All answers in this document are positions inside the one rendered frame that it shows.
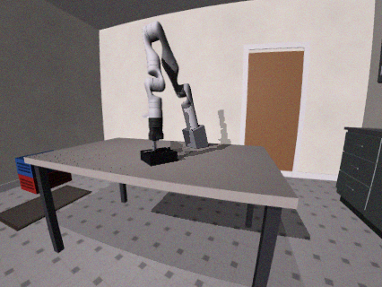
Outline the black lighting desk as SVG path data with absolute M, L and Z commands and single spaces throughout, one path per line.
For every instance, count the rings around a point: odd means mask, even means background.
M 142 150 L 140 151 L 141 160 L 150 166 L 177 161 L 178 152 L 173 151 L 170 147 L 157 148 L 157 150 Z

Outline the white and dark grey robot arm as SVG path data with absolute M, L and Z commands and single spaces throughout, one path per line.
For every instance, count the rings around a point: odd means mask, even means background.
M 161 60 L 152 48 L 152 43 L 157 40 L 159 40 L 162 45 Z M 152 91 L 162 92 L 165 90 L 166 84 L 161 73 L 162 64 L 177 96 L 179 98 L 187 97 L 187 100 L 181 104 L 187 129 L 198 128 L 199 125 L 190 85 L 188 83 L 178 85 L 178 63 L 170 49 L 165 32 L 158 21 L 149 23 L 143 27 L 143 43 L 147 56 L 148 74 L 156 77 L 148 77 L 144 81 L 149 108 L 162 108 L 162 98 L 152 94 Z

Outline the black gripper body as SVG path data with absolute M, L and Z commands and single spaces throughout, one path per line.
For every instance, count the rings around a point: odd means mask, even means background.
M 143 114 L 143 117 L 147 117 L 149 119 L 149 140 L 164 139 L 164 134 L 162 132 L 162 108 L 149 108 L 148 114 Z

